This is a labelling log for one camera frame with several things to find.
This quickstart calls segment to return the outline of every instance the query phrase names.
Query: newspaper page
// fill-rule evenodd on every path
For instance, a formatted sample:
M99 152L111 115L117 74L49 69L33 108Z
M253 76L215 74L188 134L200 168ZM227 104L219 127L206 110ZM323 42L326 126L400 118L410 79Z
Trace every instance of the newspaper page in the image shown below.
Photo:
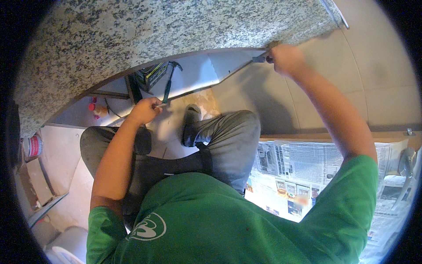
M410 210L417 181L409 185L397 209L391 210L405 180L398 173L398 162L407 143L408 140L375 143L379 187L361 263L379 263L399 235ZM339 171L342 162L343 158L333 143L260 142L245 198L274 215L300 222L315 205L316 197Z

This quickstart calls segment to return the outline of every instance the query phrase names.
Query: green t-shirt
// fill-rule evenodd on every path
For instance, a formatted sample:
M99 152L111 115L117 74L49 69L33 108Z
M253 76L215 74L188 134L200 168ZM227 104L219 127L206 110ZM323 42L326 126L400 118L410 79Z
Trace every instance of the green t-shirt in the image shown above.
M170 176L147 193L129 235L110 209L91 210L87 263L357 263L377 182L374 160L353 158L296 223L206 174Z

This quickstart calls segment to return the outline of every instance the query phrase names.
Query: granite countertop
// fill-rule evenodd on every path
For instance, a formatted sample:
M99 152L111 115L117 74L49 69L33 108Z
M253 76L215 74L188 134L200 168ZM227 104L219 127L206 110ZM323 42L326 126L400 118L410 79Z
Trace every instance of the granite countertop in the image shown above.
M58 1L16 80L21 137L75 96L142 63L206 49L296 45L339 24L332 0Z

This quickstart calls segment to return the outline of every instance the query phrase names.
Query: right hand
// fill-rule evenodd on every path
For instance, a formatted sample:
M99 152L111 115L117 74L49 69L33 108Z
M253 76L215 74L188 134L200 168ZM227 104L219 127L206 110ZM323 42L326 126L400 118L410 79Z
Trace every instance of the right hand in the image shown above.
M138 127L148 124L162 112L162 108L157 107L161 103L157 97L142 99L135 105L125 121L133 122Z
M308 69L305 55L295 46L278 45L271 49L270 58L274 62L274 70L282 75L297 79L304 70Z

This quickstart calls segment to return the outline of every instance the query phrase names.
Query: red label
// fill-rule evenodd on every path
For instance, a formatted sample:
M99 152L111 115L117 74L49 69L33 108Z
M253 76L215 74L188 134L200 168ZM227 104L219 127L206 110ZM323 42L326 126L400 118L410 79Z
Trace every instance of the red label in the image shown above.
M38 142L38 137L33 136L32 138L29 139L30 142L30 152L29 152L29 156L35 156L38 155L38 148L39 148L39 142Z

